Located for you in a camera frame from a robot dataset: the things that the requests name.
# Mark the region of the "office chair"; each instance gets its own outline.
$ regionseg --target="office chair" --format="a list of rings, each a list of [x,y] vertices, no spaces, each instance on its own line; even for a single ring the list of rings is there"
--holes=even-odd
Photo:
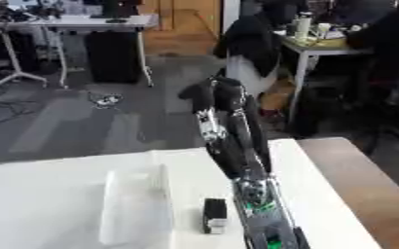
[[[361,113],[367,121],[364,132],[370,135],[370,141],[363,149],[368,155],[377,149],[380,138],[384,134],[390,134],[399,139],[399,83],[390,92],[386,89],[378,89],[378,91],[378,98],[369,100]]]

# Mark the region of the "white desk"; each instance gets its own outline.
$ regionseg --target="white desk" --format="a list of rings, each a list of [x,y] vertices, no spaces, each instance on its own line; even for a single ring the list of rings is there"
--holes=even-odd
[[[61,19],[38,19],[33,21],[24,21],[24,22],[0,22],[0,33],[3,36],[3,40],[5,42],[6,48],[8,50],[9,56],[13,63],[15,73],[3,80],[0,81],[0,86],[4,83],[12,80],[17,77],[27,77],[34,80],[42,81],[45,85],[47,80],[38,76],[30,75],[22,72],[19,66],[19,62],[17,60],[17,55],[14,51],[13,45],[10,41],[10,37],[7,33],[8,30],[13,29],[14,27],[25,27],[25,26],[37,26],[42,27],[48,30],[51,30],[55,34],[55,45],[57,46],[58,54],[60,57],[61,63],[61,74],[59,83],[60,85],[68,89],[69,86],[66,84],[66,77],[68,73],[68,67],[66,64],[66,58],[63,51],[63,44],[61,42],[61,33],[65,30],[119,30],[119,31],[133,31],[137,32],[137,44],[140,56],[140,63],[142,71],[147,78],[148,86],[152,87],[153,81],[151,79],[151,69],[147,66],[145,50],[143,44],[143,36],[142,29],[153,27],[158,24],[158,16],[157,15],[140,15],[140,16],[132,16],[125,23],[106,23],[105,18],[90,18],[90,16],[71,16],[64,15]]]
[[[270,146],[285,200],[311,248],[348,249],[358,245],[380,249],[295,141],[277,140]],[[116,248],[244,248],[230,184],[200,148],[0,165],[0,249],[107,248],[98,242],[107,172],[118,170],[126,179],[136,181],[158,171],[158,165],[164,165],[172,231],[167,237],[154,237],[157,225],[164,222],[157,215],[161,209],[156,208],[155,212],[137,214],[143,220],[154,217],[154,224],[131,231],[142,233],[142,241],[154,243]],[[130,185],[126,191],[127,196],[145,194],[140,185]],[[227,199],[230,222],[225,234],[205,235],[200,231],[200,211],[207,196]]]
[[[345,45],[331,47],[331,46],[305,46],[298,43],[294,38],[281,36],[282,44],[288,49],[294,51],[299,55],[297,72],[295,75],[295,93],[290,105],[290,119],[292,123],[295,118],[295,111],[300,97],[300,93],[304,87],[306,73],[308,68],[308,58],[310,56],[332,56],[332,55],[352,55],[352,54],[367,54],[370,50],[353,50]]]

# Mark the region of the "gray carpet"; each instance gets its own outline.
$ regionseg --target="gray carpet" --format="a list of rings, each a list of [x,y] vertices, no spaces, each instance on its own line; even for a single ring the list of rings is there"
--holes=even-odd
[[[48,160],[134,153],[159,149],[199,147],[196,120],[189,103],[179,100],[184,87],[214,74],[222,61],[210,56],[151,57],[156,86],[92,84],[86,72],[68,78],[72,90],[60,89],[57,75],[51,87],[38,83],[8,84],[1,100],[33,100],[37,112],[0,124],[0,162]],[[88,101],[88,92],[120,93],[117,109],[100,110]],[[0,110],[1,115],[8,115]],[[347,134],[320,134],[320,136]],[[282,137],[269,131],[269,138]],[[381,142],[373,160],[399,184],[399,143]]]

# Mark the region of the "floor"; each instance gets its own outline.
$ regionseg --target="floor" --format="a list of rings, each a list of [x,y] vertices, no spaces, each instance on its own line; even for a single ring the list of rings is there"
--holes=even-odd
[[[12,83],[2,101],[24,103],[34,114],[0,124],[0,162],[49,160],[85,156],[142,152],[158,149],[186,149],[203,145],[189,103],[178,92],[214,74],[223,61],[212,56],[150,56],[156,86],[93,84],[86,72],[69,77],[72,90],[37,83]],[[89,101],[95,94],[116,93],[123,101],[116,109],[97,109]],[[0,118],[9,115],[0,110]],[[268,127],[270,139],[283,137]],[[322,133],[319,136],[348,136]],[[399,185],[399,143],[385,137],[373,160]]]
[[[173,30],[160,31],[158,27],[145,32],[147,54],[211,54],[216,39],[195,11],[175,12]]]

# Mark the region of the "cup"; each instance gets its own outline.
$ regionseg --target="cup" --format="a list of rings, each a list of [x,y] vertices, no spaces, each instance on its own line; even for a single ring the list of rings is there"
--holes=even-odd
[[[319,23],[317,24],[317,38],[325,39],[327,37],[328,31],[331,29],[330,23]]]

